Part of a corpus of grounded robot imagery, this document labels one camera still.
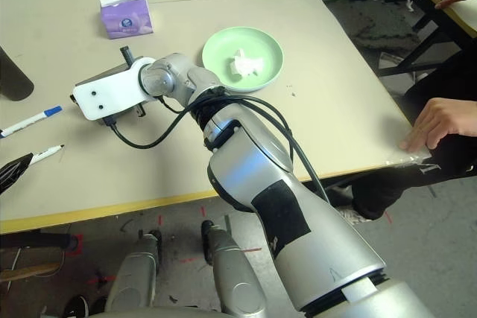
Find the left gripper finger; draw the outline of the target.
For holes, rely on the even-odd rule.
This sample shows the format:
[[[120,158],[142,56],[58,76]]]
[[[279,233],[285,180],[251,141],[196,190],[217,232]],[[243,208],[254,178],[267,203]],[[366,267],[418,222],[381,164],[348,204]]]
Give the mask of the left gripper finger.
[[[33,156],[32,153],[28,153],[8,162],[0,169],[0,194],[3,194],[23,175],[30,165]]]

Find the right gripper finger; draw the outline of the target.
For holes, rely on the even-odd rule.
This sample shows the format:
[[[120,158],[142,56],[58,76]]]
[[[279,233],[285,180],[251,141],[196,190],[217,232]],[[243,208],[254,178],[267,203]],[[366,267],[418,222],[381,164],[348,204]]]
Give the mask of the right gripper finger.
[[[124,58],[124,61],[128,68],[134,64],[134,56],[128,46],[123,46],[120,48],[121,55]]]

